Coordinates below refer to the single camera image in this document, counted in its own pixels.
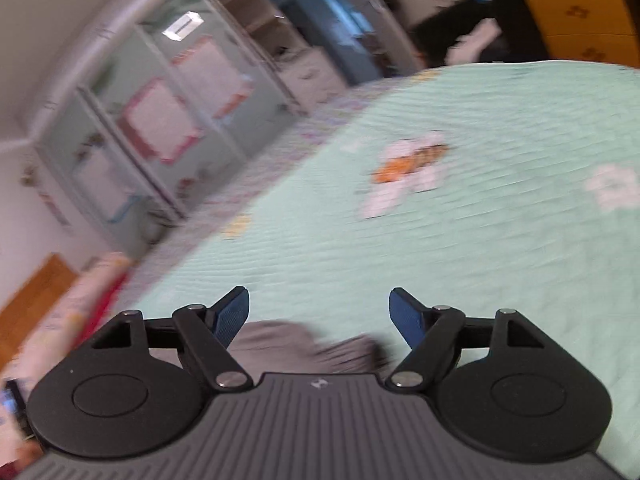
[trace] gray ribbed surface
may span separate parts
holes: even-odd
[[[267,374],[219,396],[187,436],[142,458],[50,454],[20,480],[617,480],[595,456],[555,465],[485,457],[443,430],[427,403],[374,376]]]

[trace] drawer handle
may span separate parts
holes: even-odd
[[[581,54],[581,56],[587,61],[596,61],[596,62],[604,61],[604,59],[607,57],[607,55],[604,52],[593,47],[589,47],[588,49],[586,49]]]
[[[318,74],[320,73],[320,71],[317,68],[312,68],[311,70],[309,70],[309,72],[307,72],[305,75],[301,75],[300,79],[313,79],[315,78]]]
[[[589,9],[585,9],[580,5],[572,5],[566,12],[567,16],[575,16],[576,18],[580,18],[585,20],[591,11]]]

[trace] gray cloth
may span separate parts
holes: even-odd
[[[305,326],[278,320],[246,323],[228,350],[256,383],[264,372],[381,372],[386,365],[382,347],[367,335],[326,346]],[[152,349],[151,355],[180,366],[175,350]]]

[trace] triangular cutout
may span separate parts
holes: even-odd
[[[131,333],[129,323],[120,322],[112,327],[107,333],[100,336],[94,342],[93,348],[102,350],[105,348],[128,348],[131,346]]]
[[[520,348],[545,347],[517,321],[510,321],[507,323],[507,346]]]

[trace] smartphone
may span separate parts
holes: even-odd
[[[13,415],[24,440],[35,437],[31,429],[31,424],[29,424],[29,419],[27,418],[27,403],[24,402],[24,397],[20,393],[18,381],[10,379],[4,384],[4,388],[2,389],[2,406],[7,413]]]

